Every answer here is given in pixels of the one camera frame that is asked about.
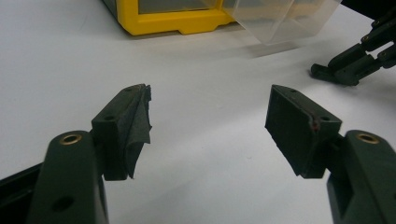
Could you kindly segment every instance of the white surface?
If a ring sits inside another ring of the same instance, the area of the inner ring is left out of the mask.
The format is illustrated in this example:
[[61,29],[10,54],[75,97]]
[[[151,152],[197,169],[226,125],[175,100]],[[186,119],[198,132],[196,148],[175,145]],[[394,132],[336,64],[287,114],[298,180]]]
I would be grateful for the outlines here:
[[314,80],[370,31],[339,7],[318,36],[268,55],[238,25],[125,34],[99,0],[0,2],[0,178],[41,162],[60,133],[91,128],[121,89],[150,84],[151,145],[135,180],[106,182],[110,223],[332,223],[326,178],[293,175],[264,122],[272,84],[311,97],[396,147],[395,70],[354,88]]

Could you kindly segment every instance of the screw hole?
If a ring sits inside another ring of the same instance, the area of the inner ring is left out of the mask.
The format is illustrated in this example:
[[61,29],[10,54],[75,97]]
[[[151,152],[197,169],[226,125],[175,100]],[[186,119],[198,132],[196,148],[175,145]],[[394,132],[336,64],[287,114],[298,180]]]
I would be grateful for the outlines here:
[[62,197],[58,200],[55,201],[55,203],[52,204],[52,211],[54,212],[63,212],[67,208],[69,208],[74,202],[74,199],[70,196],[65,196]]
[[358,138],[361,141],[363,141],[365,143],[369,143],[369,144],[378,144],[379,143],[379,140],[376,137],[374,137],[370,134],[367,134],[367,133],[358,134]]
[[107,117],[105,117],[105,120],[113,120],[113,119],[114,119],[113,116],[107,116]]
[[79,140],[81,140],[81,138],[82,138],[82,136],[80,134],[72,133],[72,134],[69,134],[69,135],[61,138],[60,143],[65,146],[72,145],[72,144],[79,142]]

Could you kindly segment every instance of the black mechanical part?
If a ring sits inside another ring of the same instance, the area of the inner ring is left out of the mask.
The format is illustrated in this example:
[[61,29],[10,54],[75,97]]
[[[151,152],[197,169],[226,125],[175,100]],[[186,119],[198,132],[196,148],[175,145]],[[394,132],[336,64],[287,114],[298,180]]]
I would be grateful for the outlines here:
[[330,170],[333,222],[395,224],[395,152],[387,141],[372,133],[337,135],[340,125],[341,120],[303,94],[273,86],[265,127],[295,174],[321,178],[306,174]]
[[122,90],[90,133],[55,137],[43,163],[0,181],[1,223],[108,223],[102,175],[132,177],[149,143],[150,86]]
[[396,6],[392,0],[343,0],[341,4],[373,20],[382,17],[390,8]]
[[328,66],[313,64],[313,78],[346,86],[356,86],[359,80],[381,67],[391,68],[396,64],[396,47],[382,50],[375,59],[366,51],[373,51],[396,40],[396,7],[372,23],[372,31],[357,44],[330,60]]
[[298,91],[276,85],[271,89],[265,128],[295,174],[323,177],[323,148],[338,136],[340,127],[340,119]]
[[24,223],[32,201],[41,163],[0,181],[0,220]]
[[150,100],[150,86],[126,88],[92,120],[94,142],[105,152],[105,180],[134,177],[143,144],[150,143]]
[[26,223],[107,223],[98,153],[87,132],[55,137],[49,143]]

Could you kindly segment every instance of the brass insert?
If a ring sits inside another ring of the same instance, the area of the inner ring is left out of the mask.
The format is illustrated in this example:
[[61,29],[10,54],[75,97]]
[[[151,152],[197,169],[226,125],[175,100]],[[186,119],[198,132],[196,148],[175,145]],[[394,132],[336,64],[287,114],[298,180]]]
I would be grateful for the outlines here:
[[369,144],[378,144],[379,143],[378,138],[376,138],[375,136],[368,134],[368,133],[360,133],[357,135],[357,137],[365,143],[369,143]]
[[64,146],[68,146],[79,142],[81,138],[82,138],[81,134],[71,133],[61,138],[61,141],[59,141],[59,143],[61,143]]

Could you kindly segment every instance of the transparent plastic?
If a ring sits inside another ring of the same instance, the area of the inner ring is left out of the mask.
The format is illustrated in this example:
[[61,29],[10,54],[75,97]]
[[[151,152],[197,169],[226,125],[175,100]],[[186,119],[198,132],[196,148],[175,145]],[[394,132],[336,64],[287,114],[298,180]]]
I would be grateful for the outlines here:
[[210,9],[217,0],[140,0],[139,14]]
[[341,0],[224,0],[224,10],[264,44],[316,35]]

